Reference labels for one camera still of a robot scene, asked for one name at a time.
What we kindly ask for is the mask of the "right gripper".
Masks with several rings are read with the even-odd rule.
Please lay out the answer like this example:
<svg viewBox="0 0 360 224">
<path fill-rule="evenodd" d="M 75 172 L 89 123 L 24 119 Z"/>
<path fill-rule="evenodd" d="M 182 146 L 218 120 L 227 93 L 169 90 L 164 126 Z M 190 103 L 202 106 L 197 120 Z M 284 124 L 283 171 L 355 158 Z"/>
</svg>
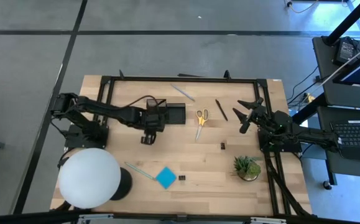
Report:
<svg viewBox="0 0 360 224">
<path fill-rule="evenodd" d="M 263 98 L 258 98 L 256 101 L 253 102 L 238 100 L 238 103 L 240 105 L 250 110 L 250 113 L 246 115 L 237 110 L 236 108 L 233 108 L 234 113 L 242 124 L 241 133 L 246 133 L 251 123 L 260 125 L 263 122 L 267 121 L 266 108 L 265 106 L 262 106 L 263 101 Z"/>
</svg>

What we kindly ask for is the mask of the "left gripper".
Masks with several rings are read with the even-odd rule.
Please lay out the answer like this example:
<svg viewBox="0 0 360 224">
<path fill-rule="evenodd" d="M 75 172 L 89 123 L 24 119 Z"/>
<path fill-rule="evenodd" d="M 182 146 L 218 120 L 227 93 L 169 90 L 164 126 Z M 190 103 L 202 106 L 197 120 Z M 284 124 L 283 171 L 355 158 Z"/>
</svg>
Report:
<svg viewBox="0 0 360 224">
<path fill-rule="evenodd" d="M 148 108 L 144 117 L 144 135 L 141 137 L 141 143 L 152 145 L 157 137 L 156 132 L 162 133 L 165 129 L 165 109 Z"/>
</svg>

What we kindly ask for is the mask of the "black pen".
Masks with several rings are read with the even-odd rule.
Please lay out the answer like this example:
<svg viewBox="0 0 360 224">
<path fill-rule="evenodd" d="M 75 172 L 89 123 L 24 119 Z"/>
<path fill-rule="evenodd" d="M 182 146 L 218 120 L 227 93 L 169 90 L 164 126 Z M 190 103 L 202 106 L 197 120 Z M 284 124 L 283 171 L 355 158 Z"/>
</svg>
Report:
<svg viewBox="0 0 360 224">
<path fill-rule="evenodd" d="M 216 104 L 217 104 L 217 106 L 218 106 L 221 114 L 223 115 L 223 118 L 224 118 L 226 121 L 228 121 L 228 118 L 227 118 L 226 113 L 224 112 L 224 110 L 223 110 L 223 108 L 222 108 L 222 106 L 221 106 L 221 103 L 220 103 L 217 99 L 215 99 L 215 102 L 216 102 Z"/>
</svg>

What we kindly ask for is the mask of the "teal pencil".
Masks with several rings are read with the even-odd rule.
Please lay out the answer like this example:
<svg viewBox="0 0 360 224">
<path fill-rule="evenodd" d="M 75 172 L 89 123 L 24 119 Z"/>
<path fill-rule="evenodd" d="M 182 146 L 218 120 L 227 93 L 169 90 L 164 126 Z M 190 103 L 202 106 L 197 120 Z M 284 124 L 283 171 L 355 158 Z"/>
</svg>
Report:
<svg viewBox="0 0 360 224">
<path fill-rule="evenodd" d="M 129 166 L 131 169 L 135 170 L 136 172 L 146 176 L 147 178 L 151 179 L 151 180 L 154 180 L 154 181 L 157 181 L 155 177 L 151 176 L 150 174 L 144 172 L 143 170 L 141 170 L 140 168 L 128 163 L 128 162 L 124 162 L 125 165 Z"/>
</svg>

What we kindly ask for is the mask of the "blue sticky note pad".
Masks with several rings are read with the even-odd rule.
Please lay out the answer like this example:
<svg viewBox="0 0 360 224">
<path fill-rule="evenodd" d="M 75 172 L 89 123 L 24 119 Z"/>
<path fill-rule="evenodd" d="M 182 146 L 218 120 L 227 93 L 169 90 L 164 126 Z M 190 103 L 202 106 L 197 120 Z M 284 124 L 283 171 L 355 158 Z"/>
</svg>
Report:
<svg viewBox="0 0 360 224">
<path fill-rule="evenodd" d="M 176 175 L 168 167 L 164 167 L 155 179 L 164 189 L 168 189 L 175 182 Z"/>
</svg>

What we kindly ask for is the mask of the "yellow handled scissors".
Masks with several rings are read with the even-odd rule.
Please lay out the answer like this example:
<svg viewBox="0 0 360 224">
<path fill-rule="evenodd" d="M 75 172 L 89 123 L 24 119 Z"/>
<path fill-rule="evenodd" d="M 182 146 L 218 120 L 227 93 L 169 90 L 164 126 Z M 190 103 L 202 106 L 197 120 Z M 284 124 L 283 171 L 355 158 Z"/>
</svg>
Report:
<svg viewBox="0 0 360 224">
<path fill-rule="evenodd" d="M 195 136 L 195 140 L 197 141 L 205 122 L 208 121 L 209 111 L 207 109 L 198 110 L 196 111 L 196 117 L 198 118 L 198 129 Z"/>
</svg>

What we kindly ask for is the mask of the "grey pen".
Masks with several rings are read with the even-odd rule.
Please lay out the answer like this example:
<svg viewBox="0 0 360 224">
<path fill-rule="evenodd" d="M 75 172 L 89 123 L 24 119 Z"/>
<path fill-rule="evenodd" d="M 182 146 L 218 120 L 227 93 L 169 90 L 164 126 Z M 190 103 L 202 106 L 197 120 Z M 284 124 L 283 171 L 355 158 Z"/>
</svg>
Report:
<svg viewBox="0 0 360 224">
<path fill-rule="evenodd" d="M 192 100 L 193 102 L 196 102 L 195 99 L 190 96 L 188 93 L 186 93 L 185 91 L 181 90 L 179 87 L 173 85 L 173 84 L 170 84 L 174 89 L 176 89 L 177 91 L 179 91 L 181 94 L 183 94 L 184 96 L 186 96 L 188 99 Z"/>
</svg>

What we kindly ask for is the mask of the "black mesh desk organizer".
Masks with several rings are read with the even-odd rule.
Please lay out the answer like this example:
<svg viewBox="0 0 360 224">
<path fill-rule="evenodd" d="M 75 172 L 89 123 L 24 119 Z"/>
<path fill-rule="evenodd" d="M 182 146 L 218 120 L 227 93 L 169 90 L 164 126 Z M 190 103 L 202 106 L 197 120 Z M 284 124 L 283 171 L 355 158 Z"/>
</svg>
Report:
<svg viewBox="0 0 360 224">
<path fill-rule="evenodd" d="M 185 103 L 168 103 L 166 99 L 149 99 L 146 103 L 147 113 L 157 115 L 165 124 L 185 124 Z"/>
</svg>

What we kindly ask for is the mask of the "potted succulent plant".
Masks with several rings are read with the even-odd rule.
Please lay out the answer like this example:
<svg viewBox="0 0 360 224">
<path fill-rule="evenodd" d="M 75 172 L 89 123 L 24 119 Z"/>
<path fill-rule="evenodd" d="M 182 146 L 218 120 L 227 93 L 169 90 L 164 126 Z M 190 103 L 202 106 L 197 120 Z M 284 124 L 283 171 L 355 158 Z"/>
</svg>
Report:
<svg viewBox="0 0 360 224">
<path fill-rule="evenodd" d="M 258 157 L 238 156 L 234 158 L 234 173 L 246 182 L 256 180 L 260 173 L 261 167 L 258 164 Z"/>
</svg>

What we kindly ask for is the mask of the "white globe lamp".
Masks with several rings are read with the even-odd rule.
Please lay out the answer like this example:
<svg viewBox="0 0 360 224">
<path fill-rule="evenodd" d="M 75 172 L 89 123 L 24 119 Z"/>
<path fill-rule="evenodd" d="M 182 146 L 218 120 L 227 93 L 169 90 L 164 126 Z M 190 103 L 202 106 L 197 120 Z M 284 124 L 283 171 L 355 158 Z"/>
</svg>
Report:
<svg viewBox="0 0 360 224">
<path fill-rule="evenodd" d="M 96 208 L 121 200 L 132 189 L 132 175 L 104 149 L 82 149 L 60 167 L 58 186 L 66 202 L 78 208 Z"/>
</svg>

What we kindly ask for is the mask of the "black side desk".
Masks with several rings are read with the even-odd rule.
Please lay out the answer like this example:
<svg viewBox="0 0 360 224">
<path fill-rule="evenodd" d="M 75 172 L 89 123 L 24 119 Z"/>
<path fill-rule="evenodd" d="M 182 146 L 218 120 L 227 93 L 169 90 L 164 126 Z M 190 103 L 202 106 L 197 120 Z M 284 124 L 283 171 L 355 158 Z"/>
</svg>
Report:
<svg viewBox="0 0 360 224">
<path fill-rule="evenodd" d="M 339 68 L 332 62 L 336 47 L 326 45 L 321 37 L 312 38 L 312 43 L 320 76 L 327 77 L 322 86 L 327 104 L 360 108 L 360 86 L 334 83 L 333 79 L 339 73 L 329 78 Z"/>
</svg>

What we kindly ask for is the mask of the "black keyboard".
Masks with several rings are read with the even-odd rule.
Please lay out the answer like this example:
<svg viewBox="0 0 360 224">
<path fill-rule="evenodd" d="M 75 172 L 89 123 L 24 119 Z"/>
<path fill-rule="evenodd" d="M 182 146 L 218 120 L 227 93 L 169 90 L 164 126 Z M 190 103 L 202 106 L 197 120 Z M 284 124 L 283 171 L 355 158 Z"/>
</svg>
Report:
<svg viewBox="0 0 360 224">
<path fill-rule="evenodd" d="M 360 146 L 360 120 L 335 121 L 330 126 L 341 139 L 342 145 Z"/>
</svg>

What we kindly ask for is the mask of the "black power adapter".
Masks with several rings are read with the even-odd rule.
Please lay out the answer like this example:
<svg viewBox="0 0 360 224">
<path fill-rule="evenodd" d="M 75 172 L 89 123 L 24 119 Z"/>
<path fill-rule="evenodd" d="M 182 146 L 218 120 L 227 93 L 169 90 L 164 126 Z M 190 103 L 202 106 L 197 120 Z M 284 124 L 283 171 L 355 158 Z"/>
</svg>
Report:
<svg viewBox="0 0 360 224">
<path fill-rule="evenodd" d="M 360 52 L 359 41 L 351 37 L 343 37 L 339 40 L 336 53 L 333 58 L 335 65 L 342 65 Z"/>
</svg>

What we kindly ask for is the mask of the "black keyboard desk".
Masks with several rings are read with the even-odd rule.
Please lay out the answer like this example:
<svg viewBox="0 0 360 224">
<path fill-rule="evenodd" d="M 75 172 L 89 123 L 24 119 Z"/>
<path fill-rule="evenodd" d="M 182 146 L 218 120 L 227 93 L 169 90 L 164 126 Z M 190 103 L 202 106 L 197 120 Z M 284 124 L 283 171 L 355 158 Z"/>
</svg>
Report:
<svg viewBox="0 0 360 224">
<path fill-rule="evenodd" d="M 360 110 L 323 107 L 317 109 L 320 128 L 334 132 L 330 123 L 345 120 L 360 120 Z M 328 180 L 323 182 L 325 189 L 330 190 L 337 184 L 336 174 L 360 176 L 360 146 L 341 145 L 338 152 L 326 151 L 326 169 Z"/>
</svg>

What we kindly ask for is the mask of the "black diagonal frame post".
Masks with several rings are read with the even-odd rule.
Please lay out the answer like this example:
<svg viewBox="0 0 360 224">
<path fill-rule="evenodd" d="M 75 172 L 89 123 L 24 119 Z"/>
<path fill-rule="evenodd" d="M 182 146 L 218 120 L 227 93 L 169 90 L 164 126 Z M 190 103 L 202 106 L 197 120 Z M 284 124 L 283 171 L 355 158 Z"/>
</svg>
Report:
<svg viewBox="0 0 360 224">
<path fill-rule="evenodd" d="M 329 35 L 322 36 L 325 45 L 332 46 L 338 39 L 357 21 L 360 19 L 360 4 L 354 8 L 351 13 L 340 23 L 340 25 Z"/>
</svg>

